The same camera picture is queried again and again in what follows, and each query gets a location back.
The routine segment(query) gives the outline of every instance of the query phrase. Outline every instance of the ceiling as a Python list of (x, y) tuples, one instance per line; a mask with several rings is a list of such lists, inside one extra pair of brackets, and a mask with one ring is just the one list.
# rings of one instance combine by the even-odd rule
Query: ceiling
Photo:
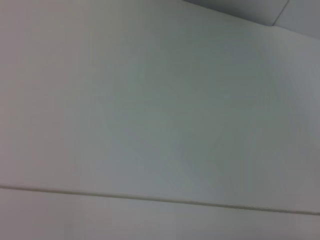
[(320, 40), (320, 0), (185, 0), (266, 26)]

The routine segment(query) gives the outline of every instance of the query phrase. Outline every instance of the white surface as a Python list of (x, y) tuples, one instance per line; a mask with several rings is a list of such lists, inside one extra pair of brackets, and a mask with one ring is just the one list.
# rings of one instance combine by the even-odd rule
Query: white surface
[(2, 240), (318, 240), (320, 218), (0, 190)]
[(288, 0), (185, 0), (221, 13), (272, 26)]
[(319, 10), (319, 0), (290, 0), (276, 25), (320, 39)]
[(319, 41), (180, 0), (0, 11), (0, 184), (319, 211)]

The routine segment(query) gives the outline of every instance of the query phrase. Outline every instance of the white ceiling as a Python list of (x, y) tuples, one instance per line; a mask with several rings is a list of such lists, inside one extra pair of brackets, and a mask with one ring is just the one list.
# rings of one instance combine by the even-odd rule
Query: white ceiling
[(267, 26), (320, 39), (320, 0), (185, 0)]

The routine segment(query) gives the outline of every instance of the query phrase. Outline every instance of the ceiling panel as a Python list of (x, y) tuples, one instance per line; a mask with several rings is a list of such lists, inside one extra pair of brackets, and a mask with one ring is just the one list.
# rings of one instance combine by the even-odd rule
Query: ceiling panel
[(320, 39), (320, 0), (290, 0), (276, 26)]
[(288, 0), (185, 0), (222, 13), (272, 26)]

